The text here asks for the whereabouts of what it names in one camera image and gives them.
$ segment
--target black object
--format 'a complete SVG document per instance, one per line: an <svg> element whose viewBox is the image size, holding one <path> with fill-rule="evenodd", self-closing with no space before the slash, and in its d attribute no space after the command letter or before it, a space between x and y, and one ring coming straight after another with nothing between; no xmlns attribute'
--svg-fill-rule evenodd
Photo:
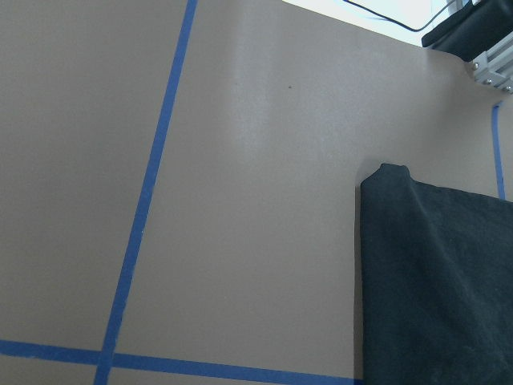
<svg viewBox="0 0 513 385"><path fill-rule="evenodd" d="M466 62L513 31L513 0L468 2L422 37L422 46L449 52Z"/></svg>
<svg viewBox="0 0 513 385"><path fill-rule="evenodd" d="M384 164L362 183L366 385L513 384L513 204Z"/></svg>

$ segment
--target black cloth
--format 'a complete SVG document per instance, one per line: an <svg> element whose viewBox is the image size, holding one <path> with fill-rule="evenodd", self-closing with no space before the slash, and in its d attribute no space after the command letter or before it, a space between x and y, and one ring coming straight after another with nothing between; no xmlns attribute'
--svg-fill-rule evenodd
<svg viewBox="0 0 513 385"><path fill-rule="evenodd" d="M468 2L422 37L422 46L470 62L513 30L513 0Z"/></svg>
<svg viewBox="0 0 513 385"><path fill-rule="evenodd" d="M362 182L366 385L513 384L513 204L412 180Z"/></svg>

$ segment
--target blue tape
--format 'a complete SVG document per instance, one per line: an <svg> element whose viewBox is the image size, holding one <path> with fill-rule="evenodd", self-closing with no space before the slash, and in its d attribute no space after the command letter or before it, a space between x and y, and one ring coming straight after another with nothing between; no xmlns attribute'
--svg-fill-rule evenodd
<svg viewBox="0 0 513 385"><path fill-rule="evenodd" d="M497 103L491 109L491 135L494 143L494 157L495 157L495 177L497 178L497 191L499 198L506 199L506 190L504 189L504 175L503 163L500 156L500 141L499 141L499 109L503 102Z"/></svg>
<svg viewBox="0 0 513 385"><path fill-rule="evenodd" d="M158 359L140 355L116 354L114 366L140 371L161 371L179 375L198 375L218 379L239 379L259 383L280 383L284 385L362 385L360 379L310 375L291 371L273 371L254 367L236 367L219 363L198 363L179 359Z"/></svg>
<svg viewBox="0 0 513 385"><path fill-rule="evenodd" d="M135 217L132 223L130 238L128 239L127 250L119 275L114 301L112 303L111 315L107 324L107 331L103 340L103 348L100 352L98 367L95 375L95 385L105 385L111 371L112 358L114 355L119 329L123 319L123 312L127 305L127 298L130 292L131 281L134 275L135 264L139 255L139 248L143 239L143 231L146 225L147 215L150 209L151 197L155 186L160 160L164 150L164 143L171 123L172 110L175 103L176 92L182 67L184 65L185 52L187 50L189 36L191 34L192 20L196 11L197 0L188 0L185 9L184 20L180 30L180 36L176 46L175 57L171 72L169 74L168 86L164 94L164 100L160 109L159 122L157 124L155 138L151 146L150 159L147 163L144 174L143 187L135 210Z"/></svg>
<svg viewBox="0 0 513 385"><path fill-rule="evenodd" d="M100 352L70 347L38 345L35 343L0 340L0 355L25 359L44 359L62 363L97 365ZM135 369L138 371L159 371L176 375L197 375L218 379L238 379L259 383L279 383L284 385L363 385L360 379L347 379L328 375L311 375L292 371L273 371L255 367L237 367L220 363L199 363L179 359L159 359L143 355L116 353L112 367Z"/></svg>
<svg viewBox="0 0 513 385"><path fill-rule="evenodd" d="M0 355L86 365L96 365L99 358L98 351L5 340L0 340Z"/></svg>

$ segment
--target black cable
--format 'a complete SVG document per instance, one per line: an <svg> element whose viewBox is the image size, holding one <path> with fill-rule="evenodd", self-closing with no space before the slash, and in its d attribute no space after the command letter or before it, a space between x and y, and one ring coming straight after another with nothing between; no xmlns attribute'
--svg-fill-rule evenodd
<svg viewBox="0 0 513 385"><path fill-rule="evenodd" d="M360 4L357 4L356 2L351 2L350 0L342 0L343 2L347 2L348 4L351 4L352 6L357 6L358 8L362 8L363 10L366 10L367 12L370 12L371 14L375 14L376 16L379 16L380 18L384 18L385 20L392 22L393 24L397 24L398 26L401 26L407 30L411 30L412 32L420 32L421 30L424 30L426 27L428 27L444 10L446 10L453 2L456 0L452 0L451 2L448 2L446 6L444 6L433 18L427 22L425 26L422 28L412 28L411 26L407 26L406 24L403 24L402 22L398 22L397 20L394 20L393 18L389 18L388 16L385 16L384 14L379 14L378 12L374 10L370 10L366 6L362 6Z"/></svg>

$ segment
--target beige floor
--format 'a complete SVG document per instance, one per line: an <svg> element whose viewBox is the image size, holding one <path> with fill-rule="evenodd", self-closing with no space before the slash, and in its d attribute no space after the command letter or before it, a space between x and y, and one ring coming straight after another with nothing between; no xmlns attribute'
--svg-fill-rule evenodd
<svg viewBox="0 0 513 385"><path fill-rule="evenodd" d="M184 8L0 14L0 339L101 349ZM496 196L501 99L508 193L511 101L459 59L278 0L200 0L116 351L360 379L357 186L391 162ZM2 383L95 371L0 360ZM205 380L233 383L109 383Z"/></svg>

